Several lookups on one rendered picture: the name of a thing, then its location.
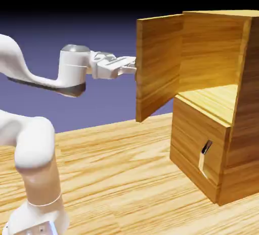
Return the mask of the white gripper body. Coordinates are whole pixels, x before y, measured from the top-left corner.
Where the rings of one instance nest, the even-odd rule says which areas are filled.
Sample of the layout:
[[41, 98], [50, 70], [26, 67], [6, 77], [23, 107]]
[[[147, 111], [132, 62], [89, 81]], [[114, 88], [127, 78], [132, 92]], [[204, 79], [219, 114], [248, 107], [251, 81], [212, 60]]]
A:
[[122, 66], [136, 67], [136, 57], [123, 56], [118, 58], [106, 57], [94, 60], [92, 64], [92, 77], [94, 79], [116, 79], [118, 70]]

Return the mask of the wooden cabinet door without handle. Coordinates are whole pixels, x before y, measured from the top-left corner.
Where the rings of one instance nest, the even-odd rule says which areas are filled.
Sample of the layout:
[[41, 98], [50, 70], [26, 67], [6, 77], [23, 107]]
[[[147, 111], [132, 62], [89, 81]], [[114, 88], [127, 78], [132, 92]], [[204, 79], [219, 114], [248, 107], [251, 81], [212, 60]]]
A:
[[184, 16], [137, 20], [136, 121], [143, 122], [179, 89]]

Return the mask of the light wooden cabinet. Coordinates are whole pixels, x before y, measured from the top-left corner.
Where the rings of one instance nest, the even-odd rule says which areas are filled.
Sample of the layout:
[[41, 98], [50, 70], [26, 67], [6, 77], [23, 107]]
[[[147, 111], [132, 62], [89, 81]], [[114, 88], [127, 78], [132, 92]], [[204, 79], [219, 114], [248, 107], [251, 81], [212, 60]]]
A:
[[259, 193], [259, 11], [183, 16], [177, 95], [231, 127], [216, 203], [222, 206]]

